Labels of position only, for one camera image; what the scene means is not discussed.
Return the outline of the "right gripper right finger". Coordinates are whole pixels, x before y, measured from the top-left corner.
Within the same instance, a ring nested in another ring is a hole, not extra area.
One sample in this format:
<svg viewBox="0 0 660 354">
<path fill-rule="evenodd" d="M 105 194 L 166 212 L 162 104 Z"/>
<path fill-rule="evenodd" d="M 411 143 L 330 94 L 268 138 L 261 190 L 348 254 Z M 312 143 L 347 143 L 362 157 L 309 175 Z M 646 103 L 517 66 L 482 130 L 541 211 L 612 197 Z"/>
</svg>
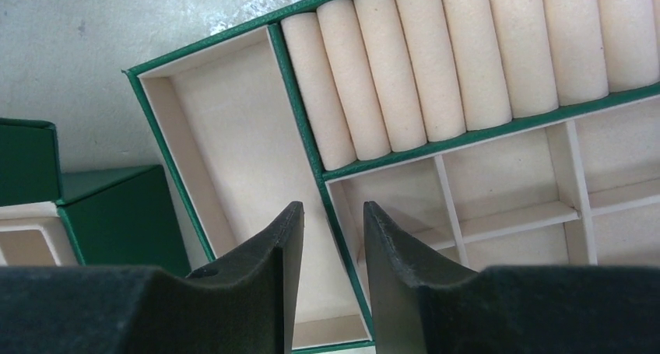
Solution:
<svg viewBox="0 0 660 354">
<path fill-rule="evenodd" d="M 364 247 L 379 353 L 657 353 L 659 270 L 490 266 L 441 255 L 375 202 Z"/>
</svg>

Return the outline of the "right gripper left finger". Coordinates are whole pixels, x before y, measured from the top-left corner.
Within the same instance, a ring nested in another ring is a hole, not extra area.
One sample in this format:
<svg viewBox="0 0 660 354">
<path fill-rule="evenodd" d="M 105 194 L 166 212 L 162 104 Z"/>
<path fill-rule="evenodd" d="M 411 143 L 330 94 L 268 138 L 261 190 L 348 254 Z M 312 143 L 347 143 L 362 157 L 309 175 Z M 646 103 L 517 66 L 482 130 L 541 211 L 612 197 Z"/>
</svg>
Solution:
<svg viewBox="0 0 660 354">
<path fill-rule="evenodd" d="M 151 266 L 4 267 L 3 353 L 290 353 L 304 207 L 181 278 Z"/>
</svg>

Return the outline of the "green jewelry box with lid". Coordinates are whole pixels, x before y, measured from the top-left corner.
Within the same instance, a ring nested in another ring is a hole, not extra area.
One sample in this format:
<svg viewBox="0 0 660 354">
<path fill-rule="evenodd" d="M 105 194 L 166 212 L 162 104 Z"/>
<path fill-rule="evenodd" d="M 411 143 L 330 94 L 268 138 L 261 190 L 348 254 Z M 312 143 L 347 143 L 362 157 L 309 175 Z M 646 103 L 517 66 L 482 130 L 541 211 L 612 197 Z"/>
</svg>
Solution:
<svg viewBox="0 0 660 354">
<path fill-rule="evenodd" d="M 64 173 L 55 125 L 9 118 L 1 121 L 1 263 L 191 271 L 162 166 Z"/>
</svg>

